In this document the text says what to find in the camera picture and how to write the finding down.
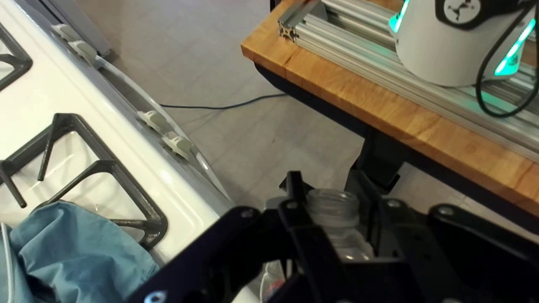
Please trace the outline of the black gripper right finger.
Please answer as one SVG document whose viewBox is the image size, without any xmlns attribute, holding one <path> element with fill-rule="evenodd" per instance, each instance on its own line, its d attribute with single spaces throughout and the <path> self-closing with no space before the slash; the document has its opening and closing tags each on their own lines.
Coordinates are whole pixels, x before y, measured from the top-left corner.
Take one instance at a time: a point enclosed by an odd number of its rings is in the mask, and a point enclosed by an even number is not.
<svg viewBox="0 0 539 303">
<path fill-rule="evenodd" d="M 397 269 L 412 303 L 442 303 L 450 288 L 450 264 L 427 219 L 398 199 L 380 199 L 370 210 L 368 239 Z"/>
</svg>

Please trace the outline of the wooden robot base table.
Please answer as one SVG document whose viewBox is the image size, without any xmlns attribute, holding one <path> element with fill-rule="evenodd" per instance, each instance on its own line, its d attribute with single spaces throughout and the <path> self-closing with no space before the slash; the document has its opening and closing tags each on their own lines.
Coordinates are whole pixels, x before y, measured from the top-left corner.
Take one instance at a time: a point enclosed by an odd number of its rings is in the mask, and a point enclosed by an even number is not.
<svg viewBox="0 0 539 303">
<path fill-rule="evenodd" d="M 539 162 L 280 37 L 290 7 L 284 0 L 242 42 L 265 79 L 359 136 L 385 140 L 390 158 L 539 232 Z"/>
</svg>

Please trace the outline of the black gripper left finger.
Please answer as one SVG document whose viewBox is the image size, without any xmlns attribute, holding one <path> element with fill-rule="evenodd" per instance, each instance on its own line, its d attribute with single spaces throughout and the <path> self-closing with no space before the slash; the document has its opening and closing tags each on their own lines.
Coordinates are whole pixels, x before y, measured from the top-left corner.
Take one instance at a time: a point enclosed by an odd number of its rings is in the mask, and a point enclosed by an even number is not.
<svg viewBox="0 0 539 303">
<path fill-rule="evenodd" d="M 287 197 L 279 214 L 294 244 L 299 273 L 279 290 L 280 303 L 358 303 L 358 291 L 324 229 L 307 212 L 302 173 L 285 177 Z"/>
</svg>

